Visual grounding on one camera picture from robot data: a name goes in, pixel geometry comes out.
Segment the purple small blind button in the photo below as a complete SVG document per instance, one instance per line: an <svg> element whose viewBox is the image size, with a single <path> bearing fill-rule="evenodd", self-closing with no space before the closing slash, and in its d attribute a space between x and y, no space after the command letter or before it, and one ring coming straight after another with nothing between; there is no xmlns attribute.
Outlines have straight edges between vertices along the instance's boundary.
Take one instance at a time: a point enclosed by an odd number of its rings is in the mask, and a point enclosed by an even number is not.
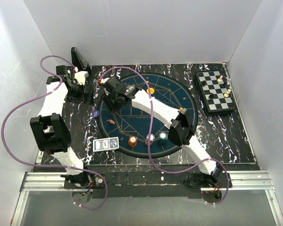
<svg viewBox="0 0 283 226"><path fill-rule="evenodd" d="M99 112L98 110L94 110L94 111L92 112L92 117L93 117L93 118L97 118L97 117L99 117L99 115L100 115L100 112Z"/></svg>

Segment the orange big blind button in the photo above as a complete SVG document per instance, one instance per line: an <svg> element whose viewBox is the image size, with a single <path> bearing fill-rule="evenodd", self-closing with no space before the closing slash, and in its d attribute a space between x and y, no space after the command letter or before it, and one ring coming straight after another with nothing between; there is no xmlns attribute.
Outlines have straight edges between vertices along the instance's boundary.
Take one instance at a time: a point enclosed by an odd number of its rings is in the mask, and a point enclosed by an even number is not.
<svg viewBox="0 0 283 226"><path fill-rule="evenodd" d="M148 94L149 94L149 93L154 94L155 90L154 90L154 88L149 88L149 89L146 90L146 92L147 92Z"/></svg>

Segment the orange poker chip stack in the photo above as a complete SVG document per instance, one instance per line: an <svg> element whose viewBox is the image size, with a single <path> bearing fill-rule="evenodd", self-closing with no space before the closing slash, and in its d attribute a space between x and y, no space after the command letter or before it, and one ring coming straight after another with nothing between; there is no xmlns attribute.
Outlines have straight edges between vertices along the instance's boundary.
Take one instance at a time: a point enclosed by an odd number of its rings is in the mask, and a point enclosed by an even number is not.
<svg viewBox="0 0 283 226"><path fill-rule="evenodd" d="M137 137L135 136L129 137L128 144L131 147L135 147L137 145Z"/></svg>

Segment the white-blue poker chip stack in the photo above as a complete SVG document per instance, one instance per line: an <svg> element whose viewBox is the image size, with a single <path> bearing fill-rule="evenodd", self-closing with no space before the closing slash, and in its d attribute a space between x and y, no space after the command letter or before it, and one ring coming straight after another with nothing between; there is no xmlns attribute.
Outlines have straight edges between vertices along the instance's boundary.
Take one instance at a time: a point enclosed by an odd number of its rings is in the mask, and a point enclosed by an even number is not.
<svg viewBox="0 0 283 226"><path fill-rule="evenodd" d="M155 140L155 136L153 134L148 134L145 139L146 145L152 145Z"/></svg>

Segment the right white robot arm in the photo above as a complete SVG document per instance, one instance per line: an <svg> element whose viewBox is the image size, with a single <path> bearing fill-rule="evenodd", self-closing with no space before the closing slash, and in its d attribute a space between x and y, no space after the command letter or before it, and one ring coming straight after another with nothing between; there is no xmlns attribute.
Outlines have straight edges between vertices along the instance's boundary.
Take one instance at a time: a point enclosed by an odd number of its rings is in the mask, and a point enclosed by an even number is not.
<svg viewBox="0 0 283 226"><path fill-rule="evenodd" d="M157 100L152 96L147 82L146 89L135 84L125 85L116 77L100 78L99 83L104 88L102 98L112 113L130 105L150 114L152 120L159 120L169 129L168 140L171 143L199 162L198 167L207 186L215 187L221 182L221 164L209 156L195 136L195 114L186 108L175 109Z"/></svg>

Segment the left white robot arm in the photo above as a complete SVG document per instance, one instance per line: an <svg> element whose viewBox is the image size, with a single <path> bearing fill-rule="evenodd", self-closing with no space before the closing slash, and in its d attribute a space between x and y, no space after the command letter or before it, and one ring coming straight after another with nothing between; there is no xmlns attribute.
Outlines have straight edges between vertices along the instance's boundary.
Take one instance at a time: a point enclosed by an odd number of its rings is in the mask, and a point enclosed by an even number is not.
<svg viewBox="0 0 283 226"><path fill-rule="evenodd" d="M62 119L65 101L82 103L92 101L93 97L85 93L86 79L90 68L73 68L59 65L56 75L49 76L46 88L49 95L45 97L38 116L30 119L30 127L40 151L53 156L60 166L66 169L64 178L80 188L90 185L91 177L84 171L85 164L71 147L71 134Z"/></svg>

